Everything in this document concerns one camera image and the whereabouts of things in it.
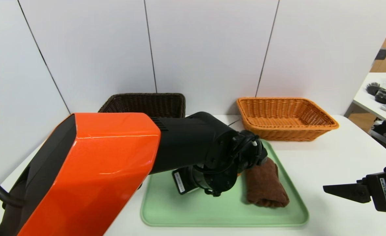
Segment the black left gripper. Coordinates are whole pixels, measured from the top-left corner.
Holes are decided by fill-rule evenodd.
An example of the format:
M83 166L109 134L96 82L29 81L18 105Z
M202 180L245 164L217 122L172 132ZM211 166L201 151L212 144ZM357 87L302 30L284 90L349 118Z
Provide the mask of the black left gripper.
M183 167L172 171L172 177L180 195L188 194L199 189L199 172L193 167Z

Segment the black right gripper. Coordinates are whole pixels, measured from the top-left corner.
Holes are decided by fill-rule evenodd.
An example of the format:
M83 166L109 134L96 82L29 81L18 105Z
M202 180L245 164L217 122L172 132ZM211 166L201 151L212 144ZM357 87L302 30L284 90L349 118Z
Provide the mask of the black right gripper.
M323 191L357 203L369 203L372 197L375 209L386 212L386 167L352 184L324 185Z

